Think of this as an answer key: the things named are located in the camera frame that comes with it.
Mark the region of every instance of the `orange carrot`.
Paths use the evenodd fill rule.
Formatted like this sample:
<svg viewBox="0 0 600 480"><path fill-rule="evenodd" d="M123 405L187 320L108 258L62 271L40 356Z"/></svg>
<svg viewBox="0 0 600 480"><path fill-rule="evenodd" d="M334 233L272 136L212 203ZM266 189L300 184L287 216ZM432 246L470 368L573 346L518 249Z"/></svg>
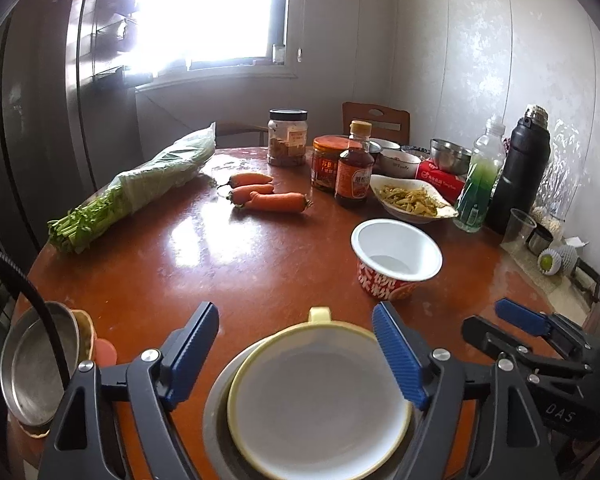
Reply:
<svg viewBox="0 0 600 480"><path fill-rule="evenodd" d="M247 209L258 211L277 211L283 213L301 213L311 205L311 201L302 193L279 193L263 195L251 192L251 199L244 205Z"/></svg>
<svg viewBox="0 0 600 480"><path fill-rule="evenodd" d="M252 192L258 192L263 195L273 193L273 184L251 184L249 186L240 186L233 188L227 198L234 205L244 205L249 201Z"/></svg>
<svg viewBox="0 0 600 480"><path fill-rule="evenodd" d="M236 173L229 179L229 186L240 187L250 184L269 184L273 178L269 175L255 172Z"/></svg>

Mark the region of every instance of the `brown sauce bottle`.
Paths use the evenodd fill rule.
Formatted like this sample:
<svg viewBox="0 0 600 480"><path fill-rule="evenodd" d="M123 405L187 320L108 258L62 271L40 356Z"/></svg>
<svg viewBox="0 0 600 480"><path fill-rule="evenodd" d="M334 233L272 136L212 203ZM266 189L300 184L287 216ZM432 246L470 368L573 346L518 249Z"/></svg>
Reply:
<svg viewBox="0 0 600 480"><path fill-rule="evenodd" d="M363 204L369 190L374 158L369 153L371 123L353 121L349 147L340 154L335 199L343 207Z"/></svg>

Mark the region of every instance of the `tabletop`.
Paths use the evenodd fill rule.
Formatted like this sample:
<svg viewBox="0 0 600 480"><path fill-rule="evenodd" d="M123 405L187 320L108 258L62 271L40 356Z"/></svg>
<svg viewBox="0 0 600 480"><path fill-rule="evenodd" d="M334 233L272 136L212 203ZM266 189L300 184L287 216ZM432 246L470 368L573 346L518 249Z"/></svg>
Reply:
<svg viewBox="0 0 600 480"><path fill-rule="evenodd" d="M298 215L233 208L219 187L236 171L261 171L276 192L306 193L314 203ZM306 321L309 308L326 305L333 319L371 328L377 300L356 279L350 247L353 228L386 213L371 197L357 210L310 185L309 168L274 168L265 148L218 150L202 174L112 226L82 254L58 253L46 245L29 277L46 300L87 311L98 336L110 340L120 363L161 345L183 326L202 301L220 312L220 329L190 399L173 413L184 446L203 480L218 478L205 456L202 415L216 377L253 342ZM462 360L489 363L462 341L462 320L479 314L529 338L494 315L493 302L507 296L532 309L551 308L527 281L498 236L467 234L441 220L418 226L439 245L440 273L407 300L394 303L404 322L432 348L444 347ZM26 306L20 300L18 311ZM544 342L534 350L550 352ZM150 475L128 405L118 408L134 477ZM448 470L461 465L471 431L471 406L463 410ZM10 431L19 428L11 424ZM42 443L18 434L24 457L37 463Z"/></svg>

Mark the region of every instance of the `metal bolt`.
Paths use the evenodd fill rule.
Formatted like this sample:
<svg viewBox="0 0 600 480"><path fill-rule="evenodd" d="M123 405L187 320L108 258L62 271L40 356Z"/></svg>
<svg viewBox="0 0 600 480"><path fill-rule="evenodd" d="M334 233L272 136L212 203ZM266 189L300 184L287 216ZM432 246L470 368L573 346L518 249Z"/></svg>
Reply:
<svg viewBox="0 0 600 480"><path fill-rule="evenodd" d="M510 372L513 370L513 363L508 359L500 359L498 361L498 368L504 372Z"/></svg>
<svg viewBox="0 0 600 480"><path fill-rule="evenodd" d="M451 352L444 348L436 348L433 351L433 358L438 361L449 361L451 359Z"/></svg>
<svg viewBox="0 0 600 480"><path fill-rule="evenodd" d="M149 348L142 352L140 358L142 361L150 363L151 361L155 361L160 356L160 352L158 352L155 348Z"/></svg>
<svg viewBox="0 0 600 480"><path fill-rule="evenodd" d="M88 372L92 368L93 368L93 361L82 361L78 365L78 370L80 370L81 372Z"/></svg>

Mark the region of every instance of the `plastic jar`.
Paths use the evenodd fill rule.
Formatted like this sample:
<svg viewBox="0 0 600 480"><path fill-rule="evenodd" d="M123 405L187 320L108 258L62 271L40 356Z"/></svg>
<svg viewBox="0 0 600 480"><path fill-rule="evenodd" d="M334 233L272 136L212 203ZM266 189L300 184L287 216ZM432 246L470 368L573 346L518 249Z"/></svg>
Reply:
<svg viewBox="0 0 600 480"><path fill-rule="evenodd" d="M305 110L269 111L269 153L272 166L302 166L306 146Z"/></svg>
<svg viewBox="0 0 600 480"><path fill-rule="evenodd" d="M326 135L314 139L311 161L311 185L323 191L336 189L338 158L349 146L346 136Z"/></svg>

